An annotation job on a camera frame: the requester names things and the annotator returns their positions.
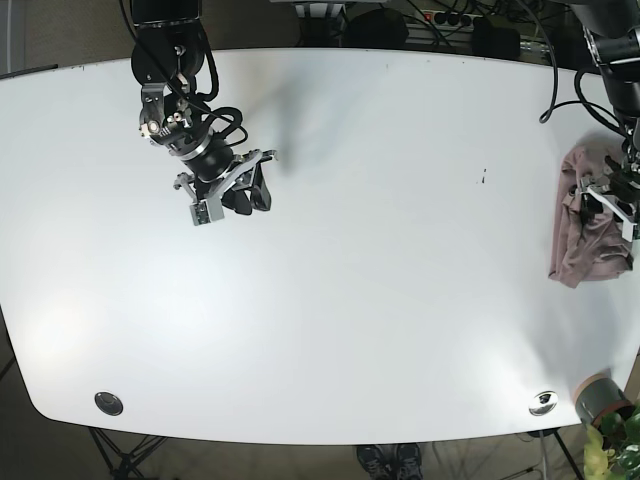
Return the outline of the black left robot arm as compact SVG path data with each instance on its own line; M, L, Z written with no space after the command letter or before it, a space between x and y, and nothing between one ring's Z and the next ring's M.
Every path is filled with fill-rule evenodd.
M578 181L582 203L596 213L610 210L622 238L639 238L639 5L636 1L566 1L580 21L594 67L600 73L614 123L605 120L581 91L583 71L574 77L578 101L596 121L623 138L624 157L605 160L601 174Z

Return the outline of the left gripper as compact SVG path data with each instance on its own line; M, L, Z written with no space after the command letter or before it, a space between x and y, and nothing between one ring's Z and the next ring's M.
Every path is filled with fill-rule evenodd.
M578 151L584 156L576 187L581 220L590 223L608 211L623 240L638 240L639 151L628 140L620 147L591 141L579 145Z

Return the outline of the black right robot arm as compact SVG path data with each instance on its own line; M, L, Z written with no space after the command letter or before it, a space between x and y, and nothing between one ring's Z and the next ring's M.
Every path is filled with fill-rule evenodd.
M262 166L273 150L235 153L230 136L245 134L235 107L211 108L220 82L199 1L122 1L134 48L131 70L141 87L139 131L186 168L173 187L190 198L195 225L267 212L271 193Z

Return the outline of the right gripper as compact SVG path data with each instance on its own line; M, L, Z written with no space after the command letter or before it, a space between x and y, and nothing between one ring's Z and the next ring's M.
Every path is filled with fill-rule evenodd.
M196 226L222 220L227 210L244 216L271 210L262 165L277 152L235 153L228 137L243 130L242 121L242 113L233 107L204 113L175 95L142 97L141 135L167 148L186 167L173 188L189 196Z

